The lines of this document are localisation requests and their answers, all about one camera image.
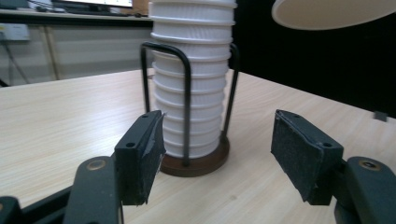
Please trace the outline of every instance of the lamp shade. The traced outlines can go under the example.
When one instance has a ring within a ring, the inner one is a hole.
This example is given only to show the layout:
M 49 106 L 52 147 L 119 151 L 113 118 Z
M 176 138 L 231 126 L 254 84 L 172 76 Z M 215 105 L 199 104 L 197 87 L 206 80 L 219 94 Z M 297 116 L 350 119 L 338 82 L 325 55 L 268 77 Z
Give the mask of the lamp shade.
M 395 11 L 395 0 L 276 0 L 272 16 L 292 29 L 329 30 L 374 21 Z

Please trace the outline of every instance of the dark background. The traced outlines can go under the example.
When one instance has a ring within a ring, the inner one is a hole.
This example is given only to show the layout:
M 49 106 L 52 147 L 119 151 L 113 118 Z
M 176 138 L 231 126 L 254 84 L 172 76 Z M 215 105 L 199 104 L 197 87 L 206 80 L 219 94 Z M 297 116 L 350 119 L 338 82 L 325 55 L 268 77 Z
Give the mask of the dark background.
M 328 31 L 278 25 L 273 0 L 237 0 L 241 71 L 396 118 L 396 15 Z

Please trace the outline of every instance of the wooden table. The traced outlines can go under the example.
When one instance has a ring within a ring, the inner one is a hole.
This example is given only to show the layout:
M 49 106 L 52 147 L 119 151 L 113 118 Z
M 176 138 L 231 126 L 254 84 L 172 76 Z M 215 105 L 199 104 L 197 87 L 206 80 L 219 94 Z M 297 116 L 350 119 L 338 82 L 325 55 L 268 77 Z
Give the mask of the wooden table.
M 25 207 L 72 185 L 83 161 L 111 155 L 144 114 L 142 93 L 139 71 L 0 89 L 0 195 Z M 194 178 L 159 173 L 147 205 L 124 207 L 126 222 L 335 223 L 334 200 L 303 203 L 270 153 L 276 109 L 311 121 L 345 147 L 344 159 L 370 157 L 396 171 L 395 119 L 241 74 L 227 162 Z

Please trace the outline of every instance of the round brown base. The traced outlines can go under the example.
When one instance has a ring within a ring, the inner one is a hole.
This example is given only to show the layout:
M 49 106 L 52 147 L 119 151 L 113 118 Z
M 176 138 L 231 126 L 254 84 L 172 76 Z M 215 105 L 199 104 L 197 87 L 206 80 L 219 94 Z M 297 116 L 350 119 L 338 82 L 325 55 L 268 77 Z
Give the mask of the round brown base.
M 220 168 L 228 158 L 230 152 L 230 142 L 226 138 L 220 141 L 215 151 L 207 156 L 190 159 L 190 165 L 184 166 L 182 158 L 175 158 L 165 155 L 161 164 L 161 171 L 168 175 L 181 177 L 194 177 L 207 175 Z

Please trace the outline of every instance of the stack of white cups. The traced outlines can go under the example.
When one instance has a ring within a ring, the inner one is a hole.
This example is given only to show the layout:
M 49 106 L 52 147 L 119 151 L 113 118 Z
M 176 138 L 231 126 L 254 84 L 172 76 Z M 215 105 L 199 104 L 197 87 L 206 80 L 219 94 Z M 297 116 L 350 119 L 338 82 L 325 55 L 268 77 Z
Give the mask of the stack of white cups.
M 231 57 L 234 0 L 151 0 L 151 36 L 183 51 L 191 64 L 190 158 L 219 145 L 224 87 Z M 184 66 L 176 56 L 154 51 L 155 107 L 167 116 L 163 140 L 167 154 L 183 157 Z

